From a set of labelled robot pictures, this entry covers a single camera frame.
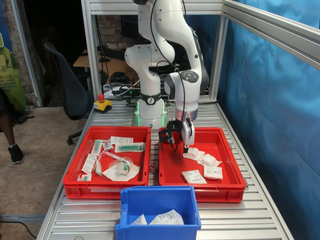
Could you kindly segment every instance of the blue plastic bin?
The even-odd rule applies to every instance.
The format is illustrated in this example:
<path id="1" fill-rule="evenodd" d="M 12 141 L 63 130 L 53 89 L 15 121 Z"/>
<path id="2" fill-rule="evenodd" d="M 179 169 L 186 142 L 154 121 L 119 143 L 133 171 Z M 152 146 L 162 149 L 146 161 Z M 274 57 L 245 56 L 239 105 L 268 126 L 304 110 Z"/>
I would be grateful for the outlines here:
<path id="1" fill-rule="evenodd" d="M 130 225 L 144 214 L 149 224 L 159 214 L 176 210 L 184 225 Z M 117 240 L 195 240 L 201 221 L 193 186 L 143 186 L 121 191 Z"/>

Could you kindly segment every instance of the blue backdrop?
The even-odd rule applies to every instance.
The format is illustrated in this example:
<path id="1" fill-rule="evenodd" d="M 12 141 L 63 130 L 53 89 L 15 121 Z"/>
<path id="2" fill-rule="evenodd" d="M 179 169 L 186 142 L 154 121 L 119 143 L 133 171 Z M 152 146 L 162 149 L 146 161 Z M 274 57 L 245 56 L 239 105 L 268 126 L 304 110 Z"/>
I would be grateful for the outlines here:
<path id="1" fill-rule="evenodd" d="M 319 28 L 319 0 L 238 2 Z M 221 106 L 295 239 L 320 239 L 320 71 L 231 22 Z"/>

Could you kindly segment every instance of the shoe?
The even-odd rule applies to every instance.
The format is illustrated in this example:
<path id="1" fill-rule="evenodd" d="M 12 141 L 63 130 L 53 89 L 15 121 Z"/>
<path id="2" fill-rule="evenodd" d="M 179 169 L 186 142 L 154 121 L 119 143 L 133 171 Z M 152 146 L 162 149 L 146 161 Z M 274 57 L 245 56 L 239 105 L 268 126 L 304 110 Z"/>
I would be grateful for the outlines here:
<path id="1" fill-rule="evenodd" d="M 9 153 L 11 154 L 11 161 L 13 164 L 22 163 L 24 160 L 24 155 L 18 145 L 14 145 L 12 148 L 8 147 Z"/>

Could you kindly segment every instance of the red plastic tray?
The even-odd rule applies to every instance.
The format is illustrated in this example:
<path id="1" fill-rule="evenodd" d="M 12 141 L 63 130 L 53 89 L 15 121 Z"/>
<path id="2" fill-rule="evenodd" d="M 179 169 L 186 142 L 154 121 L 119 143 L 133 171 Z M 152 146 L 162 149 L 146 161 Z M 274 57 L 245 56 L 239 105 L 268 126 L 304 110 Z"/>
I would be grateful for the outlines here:
<path id="1" fill-rule="evenodd" d="M 173 136 L 177 142 L 178 133 L 175 132 Z M 204 176 L 204 167 L 192 159 L 183 157 L 183 141 L 180 141 L 176 152 L 173 152 L 171 145 L 166 141 L 159 143 L 160 185 L 194 186 L 198 202 L 241 202 L 246 182 L 223 130 L 217 127 L 196 127 L 194 145 L 190 147 L 204 151 L 218 161 L 222 161 L 219 167 L 222 168 L 223 179 L 205 178 L 207 184 L 188 184 L 182 172 L 199 170 Z"/>
<path id="2" fill-rule="evenodd" d="M 92 151 L 94 141 L 97 139 L 108 140 L 111 136 L 133 138 L 134 143 L 146 143 L 144 152 L 115 153 L 114 150 L 110 151 L 120 157 L 129 157 L 135 165 L 140 165 L 138 175 L 129 181 L 112 181 L 104 175 L 100 177 L 93 173 L 91 181 L 77 181 L 87 156 Z M 63 178 L 66 196 L 70 199 L 120 199 L 121 189 L 133 186 L 147 186 L 149 179 L 150 148 L 151 129 L 149 127 L 90 127 Z M 114 161 L 114 159 L 110 156 L 101 158 L 102 172 L 109 168 L 112 161 Z"/>

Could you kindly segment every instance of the black chair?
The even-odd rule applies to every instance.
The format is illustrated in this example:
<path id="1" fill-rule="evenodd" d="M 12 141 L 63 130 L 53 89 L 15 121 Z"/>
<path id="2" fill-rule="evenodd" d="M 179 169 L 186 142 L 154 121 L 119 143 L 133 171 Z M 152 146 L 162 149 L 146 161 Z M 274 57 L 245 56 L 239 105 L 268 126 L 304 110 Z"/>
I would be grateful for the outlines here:
<path id="1" fill-rule="evenodd" d="M 87 119 L 94 105 L 94 94 L 92 91 L 86 91 L 79 82 L 81 78 L 89 77 L 90 73 L 76 77 L 65 57 L 57 51 L 55 46 L 47 42 L 44 44 L 49 51 L 63 88 L 63 109 L 65 114 L 71 120 Z M 73 138 L 79 137 L 82 131 L 78 131 L 68 136 L 66 141 L 68 145 L 73 144 Z"/>

